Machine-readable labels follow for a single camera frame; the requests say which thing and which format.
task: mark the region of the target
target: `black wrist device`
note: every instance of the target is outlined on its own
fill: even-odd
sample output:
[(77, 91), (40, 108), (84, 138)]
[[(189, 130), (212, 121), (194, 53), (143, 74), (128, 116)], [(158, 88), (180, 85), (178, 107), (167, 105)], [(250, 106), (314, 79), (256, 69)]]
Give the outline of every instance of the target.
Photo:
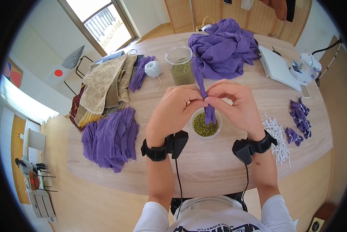
[(148, 148), (146, 139), (141, 146), (143, 156), (147, 155), (152, 161), (165, 160), (167, 154), (172, 154), (172, 159), (177, 159), (188, 142), (189, 134), (186, 131), (179, 131), (170, 134), (165, 138), (165, 144), (161, 147)]
[(271, 147), (271, 144), (274, 144), (275, 146), (278, 145), (277, 140), (274, 139), (266, 130), (264, 131), (265, 137), (259, 142), (248, 140), (248, 138), (236, 140), (234, 142), (232, 151), (245, 165), (249, 165), (252, 162), (251, 155), (266, 152)]

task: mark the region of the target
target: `balcony railing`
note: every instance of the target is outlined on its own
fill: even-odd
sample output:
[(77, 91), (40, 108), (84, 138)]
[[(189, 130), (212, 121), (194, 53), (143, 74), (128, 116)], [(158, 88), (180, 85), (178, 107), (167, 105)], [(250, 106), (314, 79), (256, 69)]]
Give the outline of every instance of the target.
[(100, 36), (104, 35), (104, 31), (109, 25), (113, 24), (115, 18), (108, 8), (103, 9), (98, 14), (90, 18), (84, 23), (84, 26), (92, 34), (92, 36), (100, 42)]

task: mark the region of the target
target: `houndstooth cushion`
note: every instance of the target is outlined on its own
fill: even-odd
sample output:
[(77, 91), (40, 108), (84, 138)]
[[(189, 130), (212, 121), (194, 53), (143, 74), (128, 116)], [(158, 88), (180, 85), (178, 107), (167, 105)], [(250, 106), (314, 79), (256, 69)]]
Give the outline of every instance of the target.
[(77, 50), (75, 50), (74, 52), (70, 53), (70, 55), (67, 58), (65, 58), (61, 66), (67, 69), (75, 68), (82, 55), (83, 49), (84, 49), (84, 45), (78, 48)]

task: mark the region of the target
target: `white string pieces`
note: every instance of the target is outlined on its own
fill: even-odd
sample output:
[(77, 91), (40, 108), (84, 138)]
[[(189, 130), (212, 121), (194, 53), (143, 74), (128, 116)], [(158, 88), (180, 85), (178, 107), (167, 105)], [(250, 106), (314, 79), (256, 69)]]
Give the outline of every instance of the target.
[(269, 119), (269, 121), (265, 120), (263, 122), (264, 129), (278, 142), (278, 146), (271, 144), (271, 151), (275, 155), (276, 163), (282, 165), (284, 162), (288, 161), (289, 167), (291, 168), (290, 153), (285, 143), (286, 136), (284, 134), (283, 126), (278, 126), (277, 120), (275, 118), (271, 120), (271, 118), (267, 116), (266, 112), (264, 112), (264, 115)]
[(158, 78), (160, 81), (160, 86), (157, 88), (159, 89), (162, 86), (162, 81), (160, 80), (160, 78), (158, 77), (161, 73), (162, 70), (160, 69), (160, 65), (158, 62), (156, 61), (150, 61), (149, 63), (147, 63), (145, 65), (145, 73), (152, 78)]

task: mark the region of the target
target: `plastic container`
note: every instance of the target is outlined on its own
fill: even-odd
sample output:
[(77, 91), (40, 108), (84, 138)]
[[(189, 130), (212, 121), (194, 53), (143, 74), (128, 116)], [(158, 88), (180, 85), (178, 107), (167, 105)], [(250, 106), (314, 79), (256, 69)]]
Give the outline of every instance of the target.
[(194, 84), (192, 50), (186, 45), (172, 47), (166, 52), (166, 61), (171, 65), (171, 74), (176, 86)]
[(219, 126), (218, 126), (218, 128), (217, 128), (216, 133), (214, 133), (214, 134), (211, 135), (211, 136), (207, 136), (207, 137), (200, 136), (199, 134), (197, 134), (197, 133), (195, 132), (195, 130), (194, 130), (194, 128), (193, 128), (194, 118), (195, 118), (198, 114), (200, 114), (200, 113), (204, 113), (204, 108), (201, 108), (201, 109), (195, 111), (194, 114), (192, 115), (192, 117), (190, 118), (189, 124), (190, 124), (190, 129), (191, 129), (191, 131), (192, 131), (196, 136), (198, 136), (199, 138), (214, 138), (214, 137), (216, 137), (216, 136), (220, 133), (221, 128), (222, 128), (222, 118), (221, 118), (220, 113), (215, 109), (216, 120), (218, 121), (218, 125), (219, 125)]

